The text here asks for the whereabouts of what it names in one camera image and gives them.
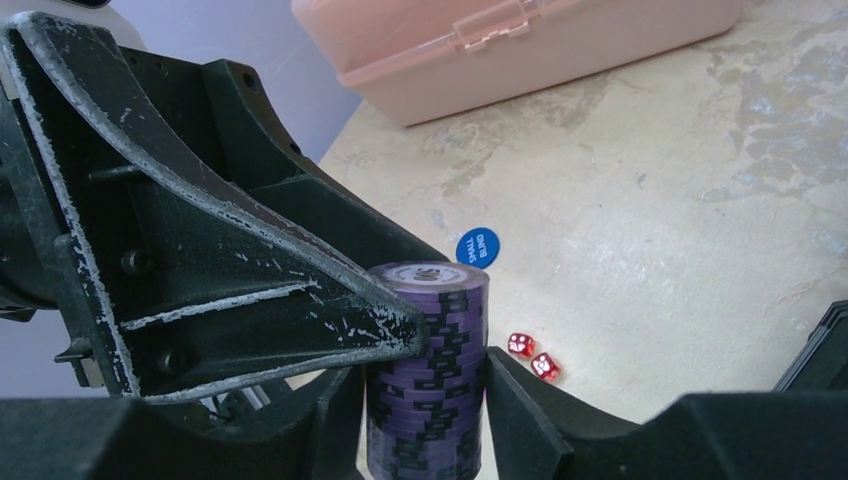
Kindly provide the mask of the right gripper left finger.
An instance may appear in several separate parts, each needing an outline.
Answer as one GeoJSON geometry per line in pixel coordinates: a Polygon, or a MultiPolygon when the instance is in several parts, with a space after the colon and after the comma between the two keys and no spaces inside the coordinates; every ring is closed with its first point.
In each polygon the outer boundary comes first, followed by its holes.
{"type": "Polygon", "coordinates": [[[356,479],[359,367],[205,431],[117,398],[4,400],[4,479],[356,479]]]}

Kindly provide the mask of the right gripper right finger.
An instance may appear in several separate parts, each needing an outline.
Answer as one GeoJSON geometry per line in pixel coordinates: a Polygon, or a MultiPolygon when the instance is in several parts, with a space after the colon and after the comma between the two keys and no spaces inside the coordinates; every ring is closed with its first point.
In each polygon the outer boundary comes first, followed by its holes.
{"type": "Polygon", "coordinates": [[[502,479],[844,479],[844,391],[687,394],[644,424],[487,351],[486,401],[502,479]]]}

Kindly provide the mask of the purple poker chip stack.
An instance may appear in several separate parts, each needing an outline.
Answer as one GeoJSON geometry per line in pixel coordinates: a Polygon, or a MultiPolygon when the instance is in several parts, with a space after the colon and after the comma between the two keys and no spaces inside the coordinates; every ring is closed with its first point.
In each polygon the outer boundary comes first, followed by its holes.
{"type": "Polygon", "coordinates": [[[367,467],[376,479],[474,479],[488,342],[489,276],[449,262],[371,274],[423,314],[420,356],[367,370],[367,467]]]}

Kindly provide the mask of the blue small blind button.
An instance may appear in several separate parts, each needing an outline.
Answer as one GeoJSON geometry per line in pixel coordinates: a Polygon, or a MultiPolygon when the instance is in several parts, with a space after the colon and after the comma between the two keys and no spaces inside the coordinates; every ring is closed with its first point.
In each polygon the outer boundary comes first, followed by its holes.
{"type": "Polygon", "coordinates": [[[497,259],[501,242],[494,230],[475,227],[464,233],[455,248],[456,261],[485,270],[497,259]]]}

